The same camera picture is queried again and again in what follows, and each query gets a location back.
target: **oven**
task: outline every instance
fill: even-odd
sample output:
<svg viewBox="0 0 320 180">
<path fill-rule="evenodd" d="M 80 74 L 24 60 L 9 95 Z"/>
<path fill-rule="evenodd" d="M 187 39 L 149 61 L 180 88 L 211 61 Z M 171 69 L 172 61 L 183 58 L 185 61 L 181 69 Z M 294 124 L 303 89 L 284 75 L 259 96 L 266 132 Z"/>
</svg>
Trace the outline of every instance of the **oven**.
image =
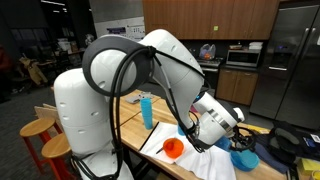
<svg viewBox="0 0 320 180">
<path fill-rule="evenodd" d="M 205 79 L 209 82 L 211 89 L 216 89 L 218 85 L 218 76 L 219 76 L 219 65 L 220 60 L 214 59 L 211 61 L 208 60 L 197 60 L 202 72 L 205 75 Z"/>
</svg>

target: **white robotic arm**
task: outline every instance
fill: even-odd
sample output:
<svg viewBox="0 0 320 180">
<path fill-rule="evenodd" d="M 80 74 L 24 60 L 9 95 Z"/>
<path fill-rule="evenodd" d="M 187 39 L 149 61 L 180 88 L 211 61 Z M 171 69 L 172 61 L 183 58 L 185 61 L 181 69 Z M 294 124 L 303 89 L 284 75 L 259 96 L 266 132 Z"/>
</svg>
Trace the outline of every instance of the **white robotic arm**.
<svg viewBox="0 0 320 180">
<path fill-rule="evenodd" d="M 115 163 L 119 153 L 114 153 L 114 148 L 121 149 L 111 143 L 115 140 L 113 122 L 109 122 L 113 119 L 113 97 L 132 92 L 151 77 L 165 90 L 171 112 L 199 152 L 210 148 L 240 121 L 232 108 L 201 92 L 204 80 L 199 64 L 167 31 L 153 31 L 139 43 L 121 36 L 101 37 L 87 48 L 83 70 L 67 71 L 54 84 L 71 149 L 89 169 L 81 169 L 84 179 L 92 178 L 92 173 L 97 177 L 113 174 L 119 168 L 120 174 L 111 178 L 132 178 L 125 164 Z M 200 123 L 189 118 L 193 103 L 202 114 Z"/>
</svg>

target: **orange object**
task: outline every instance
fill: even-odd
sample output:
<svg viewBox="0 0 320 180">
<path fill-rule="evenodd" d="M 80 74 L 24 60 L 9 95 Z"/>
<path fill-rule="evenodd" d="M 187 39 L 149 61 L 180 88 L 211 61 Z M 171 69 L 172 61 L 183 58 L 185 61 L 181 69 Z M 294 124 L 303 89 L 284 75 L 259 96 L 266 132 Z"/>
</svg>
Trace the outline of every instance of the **orange object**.
<svg viewBox="0 0 320 180">
<path fill-rule="evenodd" d="M 163 150 L 166 152 L 167 156 L 170 158 L 177 158 L 182 154 L 184 145 L 177 138 L 167 139 L 163 143 Z"/>
<path fill-rule="evenodd" d="M 205 59 L 205 60 L 209 60 L 210 58 L 211 58 L 211 56 L 210 56 L 209 53 L 206 53 L 206 54 L 204 55 L 204 59 Z"/>
</svg>

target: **red stool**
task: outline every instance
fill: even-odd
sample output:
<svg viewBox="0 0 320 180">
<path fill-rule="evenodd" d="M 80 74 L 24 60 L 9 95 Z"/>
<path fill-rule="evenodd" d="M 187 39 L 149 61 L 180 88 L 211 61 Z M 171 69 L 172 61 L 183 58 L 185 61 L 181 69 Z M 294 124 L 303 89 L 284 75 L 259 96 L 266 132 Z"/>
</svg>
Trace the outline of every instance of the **red stool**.
<svg viewBox="0 0 320 180">
<path fill-rule="evenodd" d="M 49 160 L 51 168 L 58 180 L 76 179 L 64 163 L 63 156 L 71 152 L 67 137 L 64 133 L 53 137 L 42 148 L 41 154 Z"/>
<path fill-rule="evenodd" d="M 23 138 L 24 142 L 26 143 L 34 162 L 36 163 L 40 173 L 42 174 L 44 173 L 42 169 L 42 164 L 48 162 L 48 160 L 47 159 L 39 160 L 37 153 L 35 152 L 30 142 L 29 137 L 39 135 L 43 144 L 45 144 L 51 139 L 47 130 L 52 126 L 55 127 L 58 133 L 62 133 L 61 129 L 59 128 L 58 124 L 53 118 L 41 118 L 41 119 L 34 120 L 29 124 L 25 125 L 20 130 L 20 136 Z"/>
</svg>

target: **wooden cabinet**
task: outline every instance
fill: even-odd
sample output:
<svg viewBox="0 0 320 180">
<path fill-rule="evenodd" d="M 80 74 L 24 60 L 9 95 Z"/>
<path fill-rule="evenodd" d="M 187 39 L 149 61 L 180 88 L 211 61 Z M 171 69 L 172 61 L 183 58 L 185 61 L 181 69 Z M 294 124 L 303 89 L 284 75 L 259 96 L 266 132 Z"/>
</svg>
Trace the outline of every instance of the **wooden cabinet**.
<svg viewBox="0 0 320 180">
<path fill-rule="evenodd" d="M 228 101 L 232 100 L 234 86 L 237 81 L 237 71 L 231 71 L 227 69 L 220 70 L 218 88 L 216 96 L 220 99 L 225 99 Z"/>
<path fill-rule="evenodd" d="M 228 39 L 234 0 L 212 0 L 209 39 Z"/>
<path fill-rule="evenodd" d="M 229 39 L 269 39 L 279 0 L 235 0 Z"/>
<path fill-rule="evenodd" d="M 212 0 L 179 1 L 176 12 L 178 39 L 209 39 Z"/>
<path fill-rule="evenodd" d="M 165 29 L 177 35 L 177 2 L 172 0 L 143 0 L 143 13 L 146 33 Z"/>
<path fill-rule="evenodd" d="M 278 0 L 256 0 L 247 39 L 269 39 L 278 6 Z"/>
<path fill-rule="evenodd" d="M 229 39 L 246 39 L 254 7 L 254 0 L 235 0 L 230 20 Z"/>
<path fill-rule="evenodd" d="M 146 33 L 178 39 L 269 39 L 279 0 L 143 0 Z"/>
<path fill-rule="evenodd" d="M 250 105 L 257 79 L 257 73 L 222 69 L 219 74 L 216 97 Z"/>
</svg>

